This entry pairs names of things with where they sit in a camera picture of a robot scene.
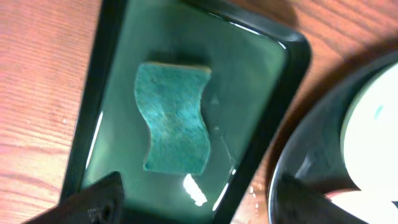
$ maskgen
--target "teal sponge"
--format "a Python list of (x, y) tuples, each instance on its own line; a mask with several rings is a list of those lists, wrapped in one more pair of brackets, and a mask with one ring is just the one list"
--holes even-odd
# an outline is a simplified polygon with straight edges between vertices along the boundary
[(150, 131), (144, 170), (200, 175), (210, 156), (210, 140), (200, 114), (207, 67), (140, 64), (134, 94)]

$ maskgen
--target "white object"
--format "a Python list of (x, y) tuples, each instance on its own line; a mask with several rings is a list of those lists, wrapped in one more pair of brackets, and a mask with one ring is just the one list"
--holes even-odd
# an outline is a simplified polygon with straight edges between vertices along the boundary
[(376, 75), (354, 99), (341, 150), (349, 176), (363, 192), (398, 201), (398, 63)]
[(398, 208), (387, 200), (362, 191), (343, 192), (330, 197), (331, 202), (369, 224), (397, 224)]

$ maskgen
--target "wood grain surface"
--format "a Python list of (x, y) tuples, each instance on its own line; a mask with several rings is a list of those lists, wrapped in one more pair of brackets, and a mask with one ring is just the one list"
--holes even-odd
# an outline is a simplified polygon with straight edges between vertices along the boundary
[[(294, 127), (360, 65), (398, 49), (397, 0), (232, 0), (304, 33), (310, 69), (234, 218), (267, 223), (266, 190)], [(0, 223), (58, 202), (99, 0), (1, 0)]]

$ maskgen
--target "tabletop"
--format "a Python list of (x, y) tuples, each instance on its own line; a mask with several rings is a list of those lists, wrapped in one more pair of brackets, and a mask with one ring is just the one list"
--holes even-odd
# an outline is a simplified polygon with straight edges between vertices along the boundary
[[(398, 49), (397, 0), (231, 0), (303, 33), (312, 63), (233, 223), (267, 223), (266, 190), (286, 140), (350, 72)], [(2, 0), (0, 223), (56, 205), (100, 0)]]

